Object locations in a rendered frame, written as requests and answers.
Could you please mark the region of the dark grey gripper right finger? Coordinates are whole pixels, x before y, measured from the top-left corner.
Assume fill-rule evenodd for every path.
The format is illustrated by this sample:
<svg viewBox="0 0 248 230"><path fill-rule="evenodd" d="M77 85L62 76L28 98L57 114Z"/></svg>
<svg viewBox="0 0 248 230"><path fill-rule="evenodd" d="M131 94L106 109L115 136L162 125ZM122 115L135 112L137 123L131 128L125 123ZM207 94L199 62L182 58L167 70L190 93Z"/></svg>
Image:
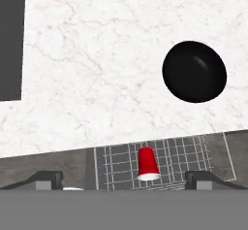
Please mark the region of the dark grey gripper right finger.
<svg viewBox="0 0 248 230"><path fill-rule="evenodd" d="M185 180L186 190L247 190L247 187L223 181L209 171L187 171Z"/></svg>

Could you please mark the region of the red cup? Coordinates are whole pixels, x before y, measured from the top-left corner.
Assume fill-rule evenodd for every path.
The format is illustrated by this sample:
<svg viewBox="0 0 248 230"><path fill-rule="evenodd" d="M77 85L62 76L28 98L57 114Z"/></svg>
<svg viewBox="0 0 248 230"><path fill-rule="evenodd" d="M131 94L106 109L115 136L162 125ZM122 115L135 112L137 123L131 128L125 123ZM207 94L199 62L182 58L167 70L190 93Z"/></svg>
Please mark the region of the red cup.
<svg viewBox="0 0 248 230"><path fill-rule="evenodd" d="M154 151L150 147L142 147L138 153L138 180L155 181L160 178L160 172Z"/></svg>

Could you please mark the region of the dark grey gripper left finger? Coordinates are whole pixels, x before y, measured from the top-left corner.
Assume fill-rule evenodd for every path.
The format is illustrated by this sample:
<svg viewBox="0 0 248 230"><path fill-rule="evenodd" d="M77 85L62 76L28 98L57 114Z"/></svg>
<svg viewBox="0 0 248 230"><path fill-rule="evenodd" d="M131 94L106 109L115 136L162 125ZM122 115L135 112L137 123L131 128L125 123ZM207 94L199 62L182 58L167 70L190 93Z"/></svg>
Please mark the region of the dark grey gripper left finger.
<svg viewBox="0 0 248 230"><path fill-rule="evenodd" d="M62 171L38 171L24 181L15 182L0 190L62 190Z"/></svg>

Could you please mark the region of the black bowl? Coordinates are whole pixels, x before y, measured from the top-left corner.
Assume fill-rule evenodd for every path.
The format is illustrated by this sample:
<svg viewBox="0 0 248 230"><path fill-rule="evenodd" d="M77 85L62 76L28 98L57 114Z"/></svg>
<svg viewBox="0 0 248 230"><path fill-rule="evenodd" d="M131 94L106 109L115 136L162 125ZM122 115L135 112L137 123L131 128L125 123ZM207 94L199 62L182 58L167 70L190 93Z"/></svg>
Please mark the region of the black bowl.
<svg viewBox="0 0 248 230"><path fill-rule="evenodd" d="M220 55L206 44L183 41L167 53L162 76L168 90L189 103L218 97L227 84L227 69Z"/></svg>

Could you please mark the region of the dark grey flat panel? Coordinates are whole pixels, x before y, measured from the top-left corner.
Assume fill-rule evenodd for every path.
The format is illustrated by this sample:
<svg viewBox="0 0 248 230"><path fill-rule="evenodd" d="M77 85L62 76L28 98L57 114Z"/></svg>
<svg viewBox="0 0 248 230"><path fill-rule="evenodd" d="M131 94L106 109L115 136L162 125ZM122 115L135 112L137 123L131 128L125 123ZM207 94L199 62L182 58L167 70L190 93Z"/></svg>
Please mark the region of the dark grey flat panel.
<svg viewBox="0 0 248 230"><path fill-rule="evenodd" d="M21 99L25 0L0 0L0 102Z"/></svg>

